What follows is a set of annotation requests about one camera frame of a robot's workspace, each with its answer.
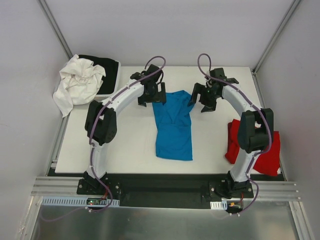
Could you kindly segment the blue t-shirt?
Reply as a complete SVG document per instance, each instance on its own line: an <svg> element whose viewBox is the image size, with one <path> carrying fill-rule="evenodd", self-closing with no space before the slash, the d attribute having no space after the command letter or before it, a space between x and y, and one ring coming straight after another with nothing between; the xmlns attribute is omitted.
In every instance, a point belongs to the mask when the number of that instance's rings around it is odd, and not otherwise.
<svg viewBox="0 0 320 240"><path fill-rule="evenodd" d="M185 90L168 92L166 103L153 103L157 135L155 155L158 158L192 161L192 121L188 105L191 95Z"/></svg>

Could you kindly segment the black robot base mount plate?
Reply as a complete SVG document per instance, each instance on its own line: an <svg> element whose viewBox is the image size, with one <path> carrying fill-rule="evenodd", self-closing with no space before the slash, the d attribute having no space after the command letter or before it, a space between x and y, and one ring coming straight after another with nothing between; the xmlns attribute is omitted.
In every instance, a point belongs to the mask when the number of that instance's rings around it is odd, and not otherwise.
<svg viewBox="0 0 320 240"><path fill-rule="evenodd" d="M252 199L252 184L235 183L225 174L118 174L106 173L100 180L84 173L78 195L103 196L121 207L209 209L222 199Z"/></svg>

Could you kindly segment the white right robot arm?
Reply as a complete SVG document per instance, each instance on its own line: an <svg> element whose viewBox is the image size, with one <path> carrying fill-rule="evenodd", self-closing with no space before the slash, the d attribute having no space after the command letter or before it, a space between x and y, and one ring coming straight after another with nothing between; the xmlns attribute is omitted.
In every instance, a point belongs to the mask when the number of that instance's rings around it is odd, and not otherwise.
<svg viewBox="0 0 320 240"><path fill-rule="evenodd" d="M251 186L251 171L259 155L268 152L274 134L274 113L270 108L255 105L241 90L235 78L225 76L223 68L215 68L205 75L205 84L195 83L189 105L200 102L202 112L216 110L217 100L226 100L240 116L237 133L239 154L230 171L214 192L231 199L246 192Z"/></svg>

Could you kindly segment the white laundry basket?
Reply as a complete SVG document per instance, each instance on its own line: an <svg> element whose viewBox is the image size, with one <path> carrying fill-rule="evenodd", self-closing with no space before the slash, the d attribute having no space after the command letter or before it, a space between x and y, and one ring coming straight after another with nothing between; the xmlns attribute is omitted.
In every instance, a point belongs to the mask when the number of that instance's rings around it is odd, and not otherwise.
<svg viewBox="0 0 320 240"><path fill-rule="evenodd" d="M57 103L82 105L117 88L120 62L92 55L74 55L59 72L61 81L53 94Z"/></svg>

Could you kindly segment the white t-shirt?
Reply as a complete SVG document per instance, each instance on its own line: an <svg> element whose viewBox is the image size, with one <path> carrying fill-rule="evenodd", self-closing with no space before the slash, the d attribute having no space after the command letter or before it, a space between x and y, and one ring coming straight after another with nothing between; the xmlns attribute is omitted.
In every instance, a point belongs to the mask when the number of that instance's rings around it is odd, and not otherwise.
<svg viewBox="0 0 320 240"><path fill-rule="evenodd" d="M60 83L53 93L53 100L63 117L76 105L91 102L102 86L105 69L75 54L59 71Z"/></svg>

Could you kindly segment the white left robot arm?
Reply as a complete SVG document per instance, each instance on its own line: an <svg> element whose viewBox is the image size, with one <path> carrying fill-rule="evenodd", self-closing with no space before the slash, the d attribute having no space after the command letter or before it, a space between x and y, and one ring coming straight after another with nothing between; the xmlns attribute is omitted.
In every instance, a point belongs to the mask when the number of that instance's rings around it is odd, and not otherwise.
<svg viewBox="0 0 320 240"><path fill-rule="evenodd" d="M117 118L133 101L139 106L147 103L167 102L165 83L162 82L163 71L151 64L142 72L135 72L128 83L116 93L102 101L89 104L85 121L85 130L89 137L90 160L86 173L92 178L88 188L96 195L103 193L106 182L101 179L106 173L106 156L108 144L117 134Z"/></svg>

